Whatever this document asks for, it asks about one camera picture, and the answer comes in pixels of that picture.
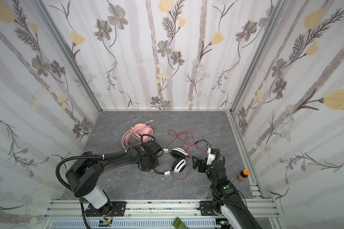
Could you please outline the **pink headset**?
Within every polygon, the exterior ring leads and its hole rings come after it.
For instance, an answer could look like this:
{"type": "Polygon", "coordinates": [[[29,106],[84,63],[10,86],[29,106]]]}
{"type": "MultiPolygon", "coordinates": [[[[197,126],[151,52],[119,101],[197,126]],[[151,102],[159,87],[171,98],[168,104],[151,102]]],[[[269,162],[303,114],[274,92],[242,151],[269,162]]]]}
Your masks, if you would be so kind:
{"type": "Polygon", "coordinates": [[[122,137],[121,139],[121,145],[124,149],[127,149],[132,146],[136,146],[141,144],[141,142],[147,142],[151,140],[151,136],[153,136],[153,129],[149,125],[153,120],[150,120],[146,123],[139,123],[135,126],[132,126],[122,137]],[[131,145],[130,139],[134,138],[138,140],[138,143],[131,145]]]}

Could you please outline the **white black headset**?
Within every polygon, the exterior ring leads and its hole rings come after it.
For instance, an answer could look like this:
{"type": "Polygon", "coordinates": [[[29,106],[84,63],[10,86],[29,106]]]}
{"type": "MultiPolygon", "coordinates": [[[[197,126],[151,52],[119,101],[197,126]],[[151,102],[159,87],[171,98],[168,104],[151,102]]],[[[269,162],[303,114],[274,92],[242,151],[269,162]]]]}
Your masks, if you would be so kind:
{"type": "Polygon", "coordinates": [[[156,169],[153,169],[153,172],[155,172],[156,174],[158,174],[160,176],[166,177],[166,176],[172,175],[174,173],[180,173],[185,169],[185,167],[187,165],[186,158],[187,158],[188,154],[185,152],[184,149],[182,149],[182,148],[173,148],[173,149],[164,148],[163,153],[169,153],[173,158],[175,158],[175,161],[171,166],[171,170],[167,170],[165,172],[159,172],[156,169]]]}

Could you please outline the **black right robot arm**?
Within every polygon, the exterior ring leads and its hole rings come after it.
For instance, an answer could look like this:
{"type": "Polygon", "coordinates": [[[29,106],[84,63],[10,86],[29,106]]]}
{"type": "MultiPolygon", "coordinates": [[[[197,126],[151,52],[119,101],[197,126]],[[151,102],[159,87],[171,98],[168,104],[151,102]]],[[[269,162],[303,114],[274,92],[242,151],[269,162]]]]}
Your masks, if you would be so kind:
{"type": "Polygon", "coordinates": [[[207,159],[192,157],[193,168],[207,175],[211,181],[213,210],[223,215],[234,229],[260,229],[261,226],[248,210],[238,189],[227,178],[225,160],[218,157],[208,164],[207,159]]]}

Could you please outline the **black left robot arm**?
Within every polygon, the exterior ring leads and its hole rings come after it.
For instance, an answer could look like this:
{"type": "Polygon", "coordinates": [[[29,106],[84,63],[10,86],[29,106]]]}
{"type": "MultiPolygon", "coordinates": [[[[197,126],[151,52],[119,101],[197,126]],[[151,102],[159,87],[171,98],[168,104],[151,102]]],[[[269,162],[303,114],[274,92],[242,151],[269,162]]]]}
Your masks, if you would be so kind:
{"type": "Polygon", "coordinates": [[[71,190],[81,203],[84,216],[110,216],[115,209],[106,193],[97,186],[103,172],[127,165],[137,165],[140,171],[149,172],[159,165],[159,157],[168,152],[152,135],[149,141],[111,154],[95,155],[90,151],[60,161],[55,168],[58,181],[71,190]]]}

